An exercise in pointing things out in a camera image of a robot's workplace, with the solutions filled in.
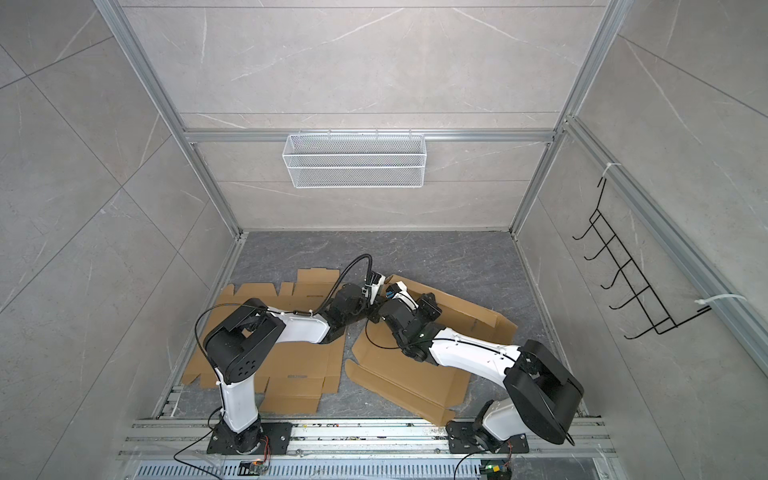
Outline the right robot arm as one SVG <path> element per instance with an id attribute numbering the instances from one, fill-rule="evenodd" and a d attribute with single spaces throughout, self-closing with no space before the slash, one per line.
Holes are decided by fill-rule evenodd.
<path id="1" fill-rule="evenodd" d="M 542 343 L 502 345 L 461 334 L 437 322 L 442 310 L 432 293 L 418 299 L 387 293 L 374 306 L 373 321 L 389 327 L 405 356 L 469 372 L 506 390 L 508 398 L 487 402 L 472 424 L 479 448 L 497 452 L 528 431 L 551 444 L 575 444 L 569 429 L 584 389 Z"/>

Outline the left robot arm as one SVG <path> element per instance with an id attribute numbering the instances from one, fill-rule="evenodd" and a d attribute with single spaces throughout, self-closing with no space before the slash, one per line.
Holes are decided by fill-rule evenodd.
<path id="1" fill-rule="evenodd" d="M 202 343 L 218 378 L 223 423 L 229 431 L 241 434 L 259 424 L 253 377 L 275 345 L 334 342 L 347 326 L 370 313 L 380 288 L 345 284 L 307 314 L 279 310 L 258 298 L 236 306 Z"/>

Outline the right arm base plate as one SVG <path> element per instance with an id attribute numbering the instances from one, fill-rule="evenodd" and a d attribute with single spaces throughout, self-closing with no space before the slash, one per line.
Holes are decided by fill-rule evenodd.
<path id="1" fill-rule="evenodd" d="M 449 451 L 452 454 L 490 453 L 527 454 L 530 452 L 525 434 L 514 435 L 501 441 L 473 422 L 449 421 L 445 426 Z"/>

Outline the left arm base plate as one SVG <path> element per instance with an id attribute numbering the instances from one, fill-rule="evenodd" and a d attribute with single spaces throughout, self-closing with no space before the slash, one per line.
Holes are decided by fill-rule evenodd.
<path id="1" fill-rule="evenodd" d="M 235 433 L 224 420 L 213 428 L 207 454 L 220 455 L 285 455 L 291 438 L 290 422 L 261 422 Z"/>

